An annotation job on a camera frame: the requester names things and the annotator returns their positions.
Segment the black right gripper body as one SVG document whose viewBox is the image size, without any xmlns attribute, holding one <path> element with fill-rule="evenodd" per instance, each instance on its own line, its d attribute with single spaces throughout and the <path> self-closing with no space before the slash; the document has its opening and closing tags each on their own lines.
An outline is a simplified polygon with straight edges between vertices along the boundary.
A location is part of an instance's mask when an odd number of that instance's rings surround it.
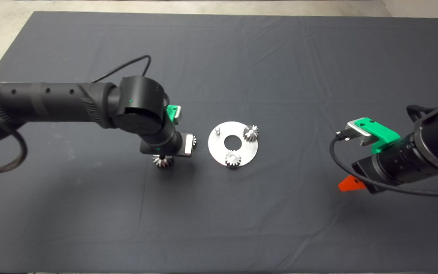
<svg viewBox="0 0 438 274">
<path fill-rule="evenodd" d="M 379 183 L 385 182 L 384 176 L 382 175 L 381 170 L 377 166 L 376 160 L 373 160 L 371 156 L 355 161 L 354 163 L 351 164 L 351 167 L 353 168 L 353 170 L 355 170 L 357 174 L 360 174 L 375 182 L 379 182 Z M 383 188 L 365 183 L 364 181 L 363 184 L 371 194 L 380 194 L 383 191 L 385 191 L 385 189 Z"/>
</svg>

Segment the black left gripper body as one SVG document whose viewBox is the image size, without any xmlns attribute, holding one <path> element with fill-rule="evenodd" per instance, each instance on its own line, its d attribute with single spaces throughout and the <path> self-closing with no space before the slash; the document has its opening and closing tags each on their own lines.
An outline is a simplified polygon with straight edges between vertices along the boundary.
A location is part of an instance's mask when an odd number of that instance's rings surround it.
<svg viewBox="0 0 438 274">
<path fill-rule="evenodd" d="M 175 131 L 165 142 L 151 144 L 141 141 L 140 152 L 145 155 L 191 157 L 195 140 L 192 133 Z"/>
</svg>

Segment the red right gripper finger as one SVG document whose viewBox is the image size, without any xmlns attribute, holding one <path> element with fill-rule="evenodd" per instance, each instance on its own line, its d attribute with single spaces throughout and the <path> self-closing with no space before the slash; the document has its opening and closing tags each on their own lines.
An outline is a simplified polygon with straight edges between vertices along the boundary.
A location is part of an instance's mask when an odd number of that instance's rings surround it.
<svg viewBox="0 0 438 274">
<path fill-rule="evenodd" d="M 347 176 L 339 184 L 340 191 L 357 191 L 367 189 L 366 185 L 358 178 L 354 176 Z"/>
</svg>

